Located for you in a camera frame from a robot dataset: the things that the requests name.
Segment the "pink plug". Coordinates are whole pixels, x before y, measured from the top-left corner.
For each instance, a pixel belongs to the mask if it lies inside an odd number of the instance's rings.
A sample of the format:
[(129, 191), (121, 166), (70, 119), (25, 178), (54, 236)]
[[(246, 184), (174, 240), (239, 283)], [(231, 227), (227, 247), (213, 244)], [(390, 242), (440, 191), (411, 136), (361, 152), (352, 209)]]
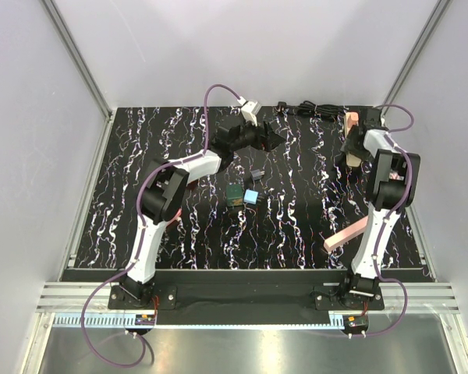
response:
[(344, 133), (345, 136), (348, 136), (352, 128), (359, 123), (359, 114), (357, 112), (351, 111), (345, 113), (344, 120)]

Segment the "grey plug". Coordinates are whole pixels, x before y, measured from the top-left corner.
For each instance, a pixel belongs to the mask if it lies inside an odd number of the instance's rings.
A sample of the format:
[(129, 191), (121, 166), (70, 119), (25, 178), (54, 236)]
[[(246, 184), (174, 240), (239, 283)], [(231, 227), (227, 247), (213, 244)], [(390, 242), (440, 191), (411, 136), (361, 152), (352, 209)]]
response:
[(265, 172), (259, 169), (252, 170), (250, 172), (251, 180), (253, 182), (260, 181), (265, 175)]

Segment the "light blue plug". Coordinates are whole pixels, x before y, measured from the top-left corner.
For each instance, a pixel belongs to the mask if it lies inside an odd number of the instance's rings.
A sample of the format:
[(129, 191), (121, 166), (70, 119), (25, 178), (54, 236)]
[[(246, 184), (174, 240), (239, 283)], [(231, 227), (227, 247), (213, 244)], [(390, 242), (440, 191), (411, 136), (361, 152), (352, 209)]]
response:
[(257, 205), (261, 201), (261, 194), (252, 189), (245, 191), (243, 202), (246, 204)]

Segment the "dark green plug adapter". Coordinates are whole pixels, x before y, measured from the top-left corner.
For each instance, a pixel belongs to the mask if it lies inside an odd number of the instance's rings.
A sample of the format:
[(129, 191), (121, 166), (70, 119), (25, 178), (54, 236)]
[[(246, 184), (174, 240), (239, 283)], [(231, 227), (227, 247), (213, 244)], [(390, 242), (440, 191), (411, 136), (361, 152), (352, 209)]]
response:
[(227, 185), (226, 204), (229, 207), (241, 206), (243, 204), (243, 187), (241, 185)]

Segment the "pink power strip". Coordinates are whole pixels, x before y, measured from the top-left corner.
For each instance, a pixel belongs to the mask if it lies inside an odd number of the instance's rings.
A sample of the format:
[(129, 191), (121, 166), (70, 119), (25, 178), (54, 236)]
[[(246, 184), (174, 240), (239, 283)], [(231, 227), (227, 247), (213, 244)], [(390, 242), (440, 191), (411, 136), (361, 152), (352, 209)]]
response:
[(364, 217), (341, 231), (324, 240), (324, 249), (332, 252), (341, 245), (364, 233), (367, 226), (367, 217)]

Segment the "wooden socket strip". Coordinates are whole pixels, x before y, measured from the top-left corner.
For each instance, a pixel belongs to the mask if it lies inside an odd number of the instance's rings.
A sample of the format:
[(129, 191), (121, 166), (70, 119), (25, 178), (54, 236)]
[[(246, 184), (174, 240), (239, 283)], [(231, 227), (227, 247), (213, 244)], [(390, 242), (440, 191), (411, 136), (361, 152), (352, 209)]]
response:
[(346, 165), (350, 168), (359, 168), (362, 164), (362, 160), (351, 154), (351, 153), (347, 153), (346, 154)]

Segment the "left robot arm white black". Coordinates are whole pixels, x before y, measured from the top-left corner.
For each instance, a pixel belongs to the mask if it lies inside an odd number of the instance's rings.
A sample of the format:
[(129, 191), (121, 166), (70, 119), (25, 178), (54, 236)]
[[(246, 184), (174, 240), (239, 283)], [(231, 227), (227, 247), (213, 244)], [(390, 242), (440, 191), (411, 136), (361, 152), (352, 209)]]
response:
[(156, 159), (137, 194), (137, 230), (130, 260), (119, 286), (135, 308), (147, 307), (153, 298), (158, 250), (165, 229), (177, 217), (186, 187), (203, 177), (224, 171), (236, 151), (246, 147), (271, 152), (284, 139), (271, 125), (241, 122), (219, 127), (206, 150), (177, 160)]

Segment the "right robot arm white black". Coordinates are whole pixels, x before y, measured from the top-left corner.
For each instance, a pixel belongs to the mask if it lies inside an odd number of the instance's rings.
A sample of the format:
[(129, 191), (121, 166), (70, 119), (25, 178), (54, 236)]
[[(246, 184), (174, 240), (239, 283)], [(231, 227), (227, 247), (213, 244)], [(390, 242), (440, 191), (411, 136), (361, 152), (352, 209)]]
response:
[(381, 108), (348, 111), (344, 119), (342, 150), (358, 164), (371, 157), (367, 182), (367, 223), (360, 247), (346, 278), (339, 285), (339, 302), (347, 309), (361, 309), (380, 294), (386, 282), (381, 263), (388, 240), (402, 212), (414, 199), (420, 156), (406, 152), (382, 122)]

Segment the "black plug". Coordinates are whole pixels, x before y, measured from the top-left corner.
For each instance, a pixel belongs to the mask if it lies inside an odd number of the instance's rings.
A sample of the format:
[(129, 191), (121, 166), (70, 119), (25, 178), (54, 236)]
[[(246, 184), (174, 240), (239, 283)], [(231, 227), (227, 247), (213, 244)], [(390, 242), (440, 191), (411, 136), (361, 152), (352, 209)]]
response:
[(279, 101), (276, 105), (276, 111), (278, 114), (285, 114), (288, 111), (288, 104), (284, 101)]

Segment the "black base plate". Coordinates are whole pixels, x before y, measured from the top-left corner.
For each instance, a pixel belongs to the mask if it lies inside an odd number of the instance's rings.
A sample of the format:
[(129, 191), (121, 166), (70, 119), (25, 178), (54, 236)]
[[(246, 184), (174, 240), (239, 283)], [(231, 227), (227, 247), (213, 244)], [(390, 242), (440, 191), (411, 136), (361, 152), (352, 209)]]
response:
[(346, 270), (158, 270), (161, 325), (314, 324), (325, 320), (317, 293)]

